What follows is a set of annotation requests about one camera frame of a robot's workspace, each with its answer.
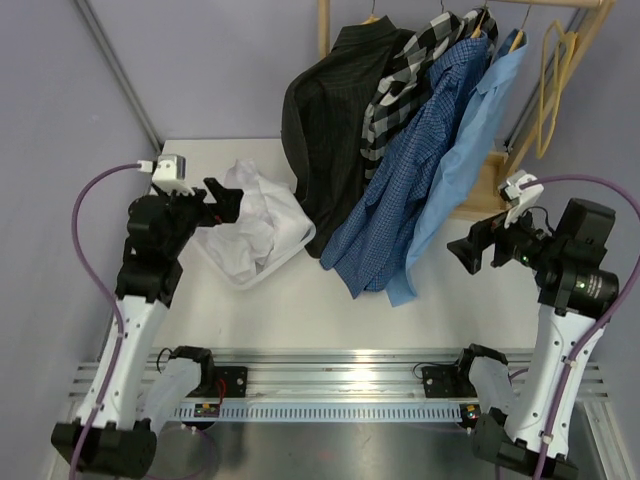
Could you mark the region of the light blue shirt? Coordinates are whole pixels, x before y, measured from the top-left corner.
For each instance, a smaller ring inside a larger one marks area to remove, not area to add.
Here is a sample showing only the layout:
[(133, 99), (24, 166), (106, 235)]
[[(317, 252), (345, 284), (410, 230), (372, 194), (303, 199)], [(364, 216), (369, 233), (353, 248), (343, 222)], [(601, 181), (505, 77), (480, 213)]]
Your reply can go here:
[(410, 231), (404, 266), (386, 286), (386, 293), (394, 307), (417, 297), (411, 268), (452, 211), (468, 198), (493, 146), (527, 50), (525, 34), (520, 47), (509, 54), (516, 30), (506, 37), (491, 65), (471, 90), (455, 141), (436, 168), (426, 204)]

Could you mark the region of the yellow hanger of blue shirt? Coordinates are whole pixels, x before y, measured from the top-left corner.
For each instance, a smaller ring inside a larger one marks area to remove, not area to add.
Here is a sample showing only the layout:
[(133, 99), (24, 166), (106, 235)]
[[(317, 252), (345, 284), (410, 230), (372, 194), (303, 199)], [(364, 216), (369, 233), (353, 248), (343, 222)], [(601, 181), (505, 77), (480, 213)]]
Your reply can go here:
[(513, 41), (511, 43), (511, 46), (510, 46), (510, 49), (509, 49), (509, 54), (511, 54), (515, 50), (517, 50), (520, 47), (521, 43), (522, 43), (522, 40), (523, 40), (524, 35), (525, 35), (525, 26), (526, 26), (527, 20), (528, 20), (529, 15), (530, 15), (531, 7), (532, 7), (532, 4), (529, 4), (527, 6), (527, 10), (526, 10), (526, 13), (524, 15), (524, 18), (523, 18), (523, 21), (521, 23), (521, 26), (520, 26), (519, 29), (516, 30), (516, 35), (513, 38)]

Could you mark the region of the yellow hanger of white shirt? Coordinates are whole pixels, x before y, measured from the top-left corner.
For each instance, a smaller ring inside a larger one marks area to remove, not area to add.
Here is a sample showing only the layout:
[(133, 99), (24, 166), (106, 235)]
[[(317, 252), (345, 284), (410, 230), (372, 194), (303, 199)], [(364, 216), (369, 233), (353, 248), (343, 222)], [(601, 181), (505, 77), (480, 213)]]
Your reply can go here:
[(575, 53), (577, 34), (554, 20), (543, 37), (539, 98), (535, 122), (536, 157), (541, 159), (553, 138), (562, 93)]

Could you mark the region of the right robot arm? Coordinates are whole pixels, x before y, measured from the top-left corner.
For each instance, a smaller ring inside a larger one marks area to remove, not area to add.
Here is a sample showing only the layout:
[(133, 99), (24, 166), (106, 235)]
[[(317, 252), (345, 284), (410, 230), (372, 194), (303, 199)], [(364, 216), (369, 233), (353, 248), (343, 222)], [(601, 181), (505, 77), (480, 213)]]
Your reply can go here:
[(531, 269), (539, 289), (538, 327), (525, 384), (514, 391), (505, 355), (472, 344), (456, 363), (454, 384), (476, 396), (481, 414), (472, 431), (475, 457), (537, 479), (575, 479), (568, 458), (569, 425), (586, 365), (599, 333), (590, 330), (614, 303), (618, 277), (601, 269), (614, 210), (571, 199), (552, 233), (535, 227), (525, 210), (475, 223), (448, 250), (470, 274), (493, 248), (492, 267), (517, 261)]

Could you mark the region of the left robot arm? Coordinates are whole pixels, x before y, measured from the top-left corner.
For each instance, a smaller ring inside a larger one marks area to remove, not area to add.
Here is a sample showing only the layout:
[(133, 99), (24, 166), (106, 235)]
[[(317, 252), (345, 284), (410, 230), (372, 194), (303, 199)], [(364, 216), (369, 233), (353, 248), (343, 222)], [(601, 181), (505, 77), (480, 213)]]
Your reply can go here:
[(189, 193), (153, 188), (128, 209), (127, 238), (116, 288), (107, 295), (114, 318), (94, 377), (76, 416), (59, 422), (51, 444), (69, 476), (93, 473), (142, 479), (169, 416), (189, 395), (224, 396), (213, 354), (203, 347), (172, 350), (160, 377), (140, 391), (147, 358), (171, 307), (183, 269), (179, 256), (196, 230), (235, 223), (244, 193), (207, 178)]

